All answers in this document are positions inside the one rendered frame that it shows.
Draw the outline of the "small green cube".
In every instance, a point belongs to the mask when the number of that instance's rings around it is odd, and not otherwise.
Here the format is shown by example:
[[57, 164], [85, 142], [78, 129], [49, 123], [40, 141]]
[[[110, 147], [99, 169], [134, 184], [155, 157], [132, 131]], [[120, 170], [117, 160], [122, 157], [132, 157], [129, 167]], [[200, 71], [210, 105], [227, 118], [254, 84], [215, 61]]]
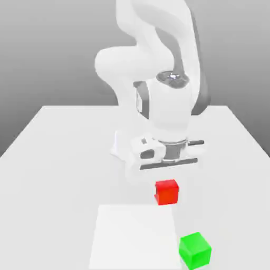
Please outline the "small green cube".
[[179, 255], [189, 270], [209, 264], [212, 247], [200, 232], [180, 238]]

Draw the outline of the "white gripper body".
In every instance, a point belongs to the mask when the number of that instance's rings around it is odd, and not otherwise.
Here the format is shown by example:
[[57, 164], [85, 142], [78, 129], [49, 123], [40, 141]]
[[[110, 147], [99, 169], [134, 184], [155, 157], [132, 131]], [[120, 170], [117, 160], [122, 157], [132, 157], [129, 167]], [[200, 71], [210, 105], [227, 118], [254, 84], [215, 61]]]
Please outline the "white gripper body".
[[177, 162], [159, 162], [143, 165], [133, 162], [129, 165], [126, 164], [125, 177], [133, 185], [140, 183], [149, 184], [156, 181], [174, 179], [182, 173], [186, 173], [188, 169], [196, 167], [197, 163], [198, 158], [184, 158]]

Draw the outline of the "small red cube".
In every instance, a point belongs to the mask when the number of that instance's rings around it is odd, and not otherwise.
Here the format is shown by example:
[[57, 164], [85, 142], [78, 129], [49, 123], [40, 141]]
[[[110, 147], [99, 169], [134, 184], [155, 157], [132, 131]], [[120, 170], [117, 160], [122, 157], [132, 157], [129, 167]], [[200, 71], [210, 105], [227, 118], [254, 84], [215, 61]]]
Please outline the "small red cube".
[[157, 181], [155, 187], [155, 199], [158, 205], [170, 205], [178, 202], [179, 186], [174, 179]]

